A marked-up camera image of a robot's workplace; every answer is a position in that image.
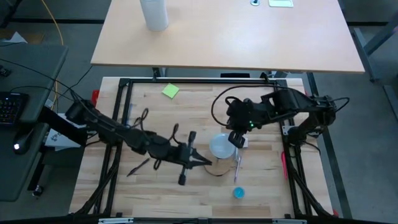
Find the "floor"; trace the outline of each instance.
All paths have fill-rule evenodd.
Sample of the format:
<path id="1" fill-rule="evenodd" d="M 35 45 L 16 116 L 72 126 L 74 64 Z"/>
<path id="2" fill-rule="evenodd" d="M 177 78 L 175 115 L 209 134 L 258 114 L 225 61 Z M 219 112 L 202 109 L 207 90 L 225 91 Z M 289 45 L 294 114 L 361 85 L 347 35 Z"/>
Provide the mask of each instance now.
<path id="1" fill-rule="evenodd" d="M 47 0 L 57 19 L 104 19 L 110 0 Z M 398 10 L 395 0 L 343 0 L 349 21 L 388 21 Z M 48 18 L 39 0 L 23 1 L 16 17 Z M 74 84 L 90 67 L 90 60 L 102 25 L 60 24 L 69 53 L 59 79 L 66 85 Z M 44 32 L 44 44 L 59 44 L 59 36 L 53 24 L 11 23 L 7 28 L 31 32 Z M 369 40 L 381 27 L 362 27 Z M 349 204 L 355 219 L 394 223 L 398 219 L 398 172 L 396 158 L 395 119 L 382 83 L 398 90 L 398 35 L 390 38 L 371 59 L 383 77 L 378 84 L 369 82 L 364 75 L 316 73 L 321 95 L 335 98 L 348 96 L 351 103 L 341 112 L 330 127 L 333 145 L 348 194 Z M 218 77 L 226 70 L 170 69 L 171 77 Z M 252 77 L 261 71 L 251 72 Z M 149 77 L 149 68 L 93 67 L 86 78 L 75 88 L 81 96 L 91 97 L 92 90 L 99 89 L 103 76 Z M 290 77 L 303 77 L 301 74 Z M 60 112 L 70 106 L 67 100 L 60 101 Z M 318 141 L 324 151 L 322 139 Z M 340 211 L 333 178 L 326 153 L 322 153 L 323 167 L 333 207 Z M 76 182 L 78 166 L 48 166 L 42 185 L 45 192 L 39 199 L 23 192 L 14 203 L 0 202 L 0 220 L 59 216 L 68 213 Z"/>

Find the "beige desk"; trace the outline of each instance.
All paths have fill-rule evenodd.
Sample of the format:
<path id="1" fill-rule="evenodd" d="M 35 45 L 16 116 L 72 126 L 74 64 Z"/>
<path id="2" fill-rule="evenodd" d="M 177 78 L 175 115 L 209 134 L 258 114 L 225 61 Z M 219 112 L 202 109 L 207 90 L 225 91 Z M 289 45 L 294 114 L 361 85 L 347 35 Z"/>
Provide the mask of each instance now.
<path id="1" fill-rule="evenodd" d="M 138 0 L 113 0 L 92 64 L 364 72 L 337 0 L 167 0 L 167 12 L 151 32 Z"/>
<path id="2" fill-rule="evenodd" d="M 112 115 L 118 83 L 119 78 L 103 79 L 97 108 L 107 116 Z M 301 79 L 287 79 L 287 84 L 304 91 Z M 194 146 L 201 154 L 209 150 L 208 143 L 214 135 L 229 132 L 213 121 L 210 105 L 216 95 L 232 84 L 178 84 L 180 91 L 173 100 L 161 94 L 165 85 L 134 84 L 130 122 L 148 107 L 149 115 L 144 121 L 145 129 L 155 131 L 162 136 L 169 136 L 173 125 L 179 123 L 177 139 L 186 142 L 189 131 L 196 131 Z M 271 88 L 238 88 L 231 90 L 226 96 L 233 95 L 241 99 L 248 97 L 260 101 L 261 95 L 271 91 Z M 220 120 L 226 121 L 227 105 L 223 97 L 221 98 L 215 105 L 215 115 Z M 296 123 L 299 124 L 305 117 L 306 114 L 297 115 Z M 180 186 L 177 181 L 181 166 L 163 162 L 159 170 L 154 171 L 152 168 L 154 160 L 139 169 L 135 175 L 126 177 L 127 173 L 148 155 L 138 155 L 124 145 L 114 195 L 113 214 L 123 212 L 125 217 L 152 218 L 282 218 L 285 213 L 293 214 L 289 183 L 284 178 L 280 160 L 283 147 L 279 125 L 264 126 L 261 130 L 248 133 L 248 138 L 249 147 L 243 152 L 236 184 L 233 182 L 233 170 L 222 177 L 213 177 L 204 167 L 196 167 L 188 171 L 186 186 Z M 97 187 L 104 152 L 103 143 L 93 144 L 85 149 L 70 205 L 71 212 L 77 211 Z M 318 151 L 304 145 L 302 160 L 309 189 L 324 208 L 332 212 Z M 246 191 L 246 196 L 241 200 L 233 198 L 232 190 L 237 185 Z M 297 189 L 301 208 L 304 211 L 302 194 L 298 187 Z M 104 193 L 102 208 L 105 207 L 106 197 L 107 191 Z"/>

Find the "blue object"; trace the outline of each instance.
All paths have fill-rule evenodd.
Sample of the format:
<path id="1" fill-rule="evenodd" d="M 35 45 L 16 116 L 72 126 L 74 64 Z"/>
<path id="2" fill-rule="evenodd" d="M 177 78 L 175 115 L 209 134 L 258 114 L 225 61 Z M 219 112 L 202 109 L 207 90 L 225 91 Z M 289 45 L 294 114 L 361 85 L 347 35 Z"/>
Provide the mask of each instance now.
<path id="1" fill-rule="evenodd" d="M 241 187 L 236 187 L 234 189 L 234 197 L 241 199 L 244 197 L 244 189 Z"/>

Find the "white bottle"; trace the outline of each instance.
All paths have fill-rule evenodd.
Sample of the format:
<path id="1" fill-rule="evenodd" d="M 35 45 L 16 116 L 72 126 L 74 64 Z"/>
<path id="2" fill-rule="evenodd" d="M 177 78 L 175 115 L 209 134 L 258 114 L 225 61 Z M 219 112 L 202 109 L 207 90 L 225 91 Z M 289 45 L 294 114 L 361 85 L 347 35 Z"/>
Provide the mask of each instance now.
<path id="1" fill-rule="evenodd" d="M 162 31 L 169 25 L 165 0 L 140 0 L 147 27 L 151 31 Z"/>

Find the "yellow cable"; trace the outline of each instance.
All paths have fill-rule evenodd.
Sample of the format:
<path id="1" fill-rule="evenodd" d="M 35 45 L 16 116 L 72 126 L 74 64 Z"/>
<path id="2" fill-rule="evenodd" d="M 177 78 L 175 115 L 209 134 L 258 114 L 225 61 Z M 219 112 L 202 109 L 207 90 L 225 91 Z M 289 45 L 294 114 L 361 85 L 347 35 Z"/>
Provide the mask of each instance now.
<path id="1" fill-rule="evenodd" d="M 59 28 L 57 22 L 55 21 L 55 19 L 54 19 L 52 13 L 51 13 L 49 7 L 47 6 L 47 4 L 45 3 L 44 0 L 42 0 L 42 3 L 43 3 L 43 5 L 44 5 L 45 9 L 47 10 L 47 12 L 49 13 L 51 19 L 54 21 L 55 27 L 57 28 L 58 33 L 60 34 L 61 45 L 63 46 L 63 37 L 62 37 L 62 34 L 61 34 L 61 30 L 60 30 L 60 28 Z M 54 96 L 53 105 L 51 106 L 51 110 L 54 109 L 55 101 L 57 101 L 57 100 L 58 100 L 58 79 L 55 81 L 55 96 Z"/>

